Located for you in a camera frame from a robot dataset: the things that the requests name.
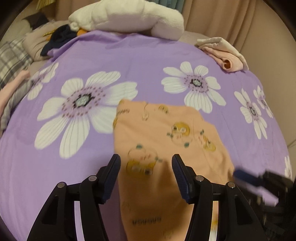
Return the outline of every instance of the folded pink towel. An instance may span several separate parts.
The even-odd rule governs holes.
[[[235,72],[243,69],[243,63],[241,60],[229,52],[212,49],[209,47],[203,47],[203,51],[212,57],[217,62],[217,64],[219,64],[220,67],[227,72]]]

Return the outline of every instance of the dark blue cloth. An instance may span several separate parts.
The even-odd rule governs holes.
[[[50,41],[45,44],[40,55],[47,56],[48,51],[50,51],[51,49],[61,48],[64,44],[68,43],[71,39],[75,37],[77,37],[77,33],[71,31],[68,24],[60,26],[53,32]]]

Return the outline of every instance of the flower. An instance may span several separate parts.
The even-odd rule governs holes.
[[[265,120],[261,117],[261,111],[256,103],[251,103],[251,100],[247,92],[242,89],[242,93],[235,91],[235,97],[243,105],[240,110],[244,115],[247,123],[254,123],[254,129],[257,134],[258,139],[261,139],[261,132],[265,139],[267,139],[266,130],[267,124]]]
[[[84,85],[80,78],[67,80],[61,89],[62,97],[47,100],[37,120],[42,121],[59,115],[45,123],[35,139],[35,148],[44,149],[52,144],[67,126],[60,144],[62,158],[72,157],[85,142],[90,122],[98,133],[112,133],[116,105],[123,98],[136,97],[136,82],[123,82],[106,86],[120,78],[120,72],[98,72],[90,76]]]
[[[27,96],[28,100],[33,100],[38,96],[39,92],[43,87],[43,84],[48,83],[54,77],[55,70],[57,69],[58,66],[59,66],[59,63],[51,64],[47,68],[36,72],[32,76],[32,80],[34,83],[31,90],[28,93],[28,96]]]
[[[292,180],[292,178],[293,178],[293,176],[292,176],[292,165],[291,165],[289,156],[285,156],[285,164],[286,164],[285,177]]]
[[[174,67],[166,67],[163,71],[171,75],[171,77],[165,77],[161,81],[165,92],[178,94],[189,89],[188,94],[184,98],[185,105],[191,106],[196,110],[202,109],[206,113],[212,112],[211,100],[218,105],[226,105],[223,97],[215,91],[221,89],[216,78],[211,76],[204,77],[209,72],[207,67],[199,65],[193,72],[191,64],[183,62],[181,63],[180,70]]]
[[[255,97],[257,98],[257,102],[261,106],[262,109],[266,109],[267,114],[270,118],[273,118],[272,112],[265,101],[265,96],[263,90],[261,90],[260,86],[257,87],[257,90],[253,91]]]

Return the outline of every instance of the purple bedsheet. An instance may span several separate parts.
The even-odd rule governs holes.
[[[18,241],[26,240],[58,182],[81,182],[107,164],[122,98],[192,106],[216,126],[235,167],[290,173],[257,77],[226,73],[194,46],[92,31],[55,50],[33,78],[0,140],[0,215]],[[125,240],[117,187],[102,215],[110,241]]]

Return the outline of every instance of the gray plaid fabric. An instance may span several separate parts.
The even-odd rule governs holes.
[[[0,48],[0,89],[33,62],[22,47],[22,42],[23,38],[15,39]]]

